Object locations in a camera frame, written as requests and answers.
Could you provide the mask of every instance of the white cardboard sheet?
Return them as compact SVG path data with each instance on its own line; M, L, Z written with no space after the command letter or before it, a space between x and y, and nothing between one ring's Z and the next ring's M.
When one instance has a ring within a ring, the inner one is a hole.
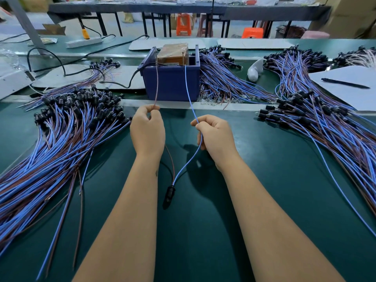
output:
M64 65L64 67L65 67L65 71L67 72L67 74L70 74L70 73L74 73L74 72L83 70L85 68L89 68L89 65L69 64L69 65ZM136 70L137 70L137 66L122 65L119 68L115 68L115 69L111 70L113 78L107 72L106 73L106 80L107 81L115 81L115 82L118 82L118 83L123 84L125 86L128 86L130 78L132 77L133 73ZM33 86L38 87L38 88L61 87L61 86L73 84L73 83L78 82L78 81L83 81L83 80L89 78L91 74L92 74L92 71L87 70L87 71L84 71L84 72L77 74L77 75L64 77L63 76L64 75L63 68L58 67L58 68L51 70L49 73L47 73L45 76L41 77L40 79L36 80L33 83ZM109 87L110 89L124 89L124 87L121 87L121 86L116 85L116 84L111 84L111 83L101 84L101 83L99 83L99 81L97 81L95 83L95 85L98 89L104 89L106 87ZM144 80L141 77L139 72L134 76L129 89L145 89Z
M309 77L334 96L359 111L376 111L376 70L363 66L346 66L329 71L310 73ZM371 89L361 89L342 84L327 83L321 78L360 84Z
M199 49L206 48L205 43L200 38L159 39L157 37L150 37L148 39L138 39L136 41L133 41L129 46L129 50L150 50L153 47L157 47L157 49L160 49L165 44L175 43L188 43L188 49L195 49L196 44L199 45Z
M293 46L285 39L228 39L217 40L218 44L230 49L284 49Z

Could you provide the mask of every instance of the green workbench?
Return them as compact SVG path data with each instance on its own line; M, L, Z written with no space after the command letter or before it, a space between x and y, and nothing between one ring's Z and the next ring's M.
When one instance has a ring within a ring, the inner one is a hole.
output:
M356 49L361 44L375 45L375 41L361 40L291 41L301 43L302 48L309 48L311 43L312 49L322 50L330 57L339 51ZM123 50L117 48L112 53L124 53ZM231 51L231 55L242 56L258 53L261 52ZM30 149L37 138L34 111L23 112L16 108L18 105L0 103L0 172ZM135 108L128 107L125 111L132 115ZM180 169L197 148L197 131L189 125L192 112L162 109L161 113L167 147L175 168ZM312 142L295 132L258 121L250 111L197 110L196 113L198 116L211 113L230 123L242 158L345 280L376 280L373 272L376 239L341 197ZM332 156L325 150L323 154L349 200L376 230L376 220L358 191ZM78 264L111 212L134 158L128 130L94 152L85 181L85 213ZM162 156L158 178L155 281L253 281L231 199L223 177L208 153L200 151L188 165L176 183L175 197L167 210L162 209L164 194L172 179L167 153ZM63 190L49 206L66 193L67 190ZM74 276L72 262L79 211L80 198L76 190L46 281L66 282ZM0 258L1 281L35 280L61 213L62 207L14 240Z

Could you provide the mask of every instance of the metal table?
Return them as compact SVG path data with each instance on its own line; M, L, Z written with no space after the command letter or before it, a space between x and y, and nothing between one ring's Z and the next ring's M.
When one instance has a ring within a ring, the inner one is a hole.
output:
M67 50L59 36L49 49L59 56L80 56L95 49L82 47ZM116 42L129 38L119 37ZM205 39L213 45L215 39ZM335 57L341 51L360 45L375 46L376 40L299 40L302 49L312 48ZM13 44L22 57L28 47ZM231 50L237 61L264 56L275 51ZM130 52L128 46L109 50L102 56L141 59L140 52ZM271 90L279 83L277 75L262 75ZM16 108L17 103L0 103L0 143L3 156L0 172L29 148L37 137L33 113ZM135 108L127 107L134 113ZM190 127L192 112L187 109L163 108L166 144L175 167L185 164L197 145L197 131ZM260 122L253 111L197 110L197 115L212 113L231 124L240 155L251 167L271 196L322 251L348 282L374 281L376 239L343 200L312 142L273 125ZM344 192L369 225L376 229L376 220L368 210L351 181L326 151L323 152L333 175ZM111 212L135 158L129 131L117 135L98 148L89 165L86 186L84 224L78 264L95 240ZM231 199L222 175L206 152L199 152L186 173L176 184L176 194L169 209L162 210L167 186L171 184L170 159L164 153L158 176L158 215L156 282L172 281L254 281L245 245L237 223ZM63 192L50 205L57 203ZM45 281L67 282L74 275L72 259L79 223L80 199L77 192L70 204L63 225L49 278ZM0 259L3 281L35 279L56 230L62 208L18 237Z
M214 4L213 14L221 15L222 21L241 20L268 21L267 28L271 27L273 21L318 21L326 23L330 6L301 6L297 4L278 3L275 6L240 6ZM207 14L207 20L212 13L211 3L196 2L195 4L111 4L111 3L55 3L49 5L48 14L54 23L72 19L76 14L87 13L154 13L154 14L173 14L173 13L194 13ZM166 28L164 23L164 36L166 37Z

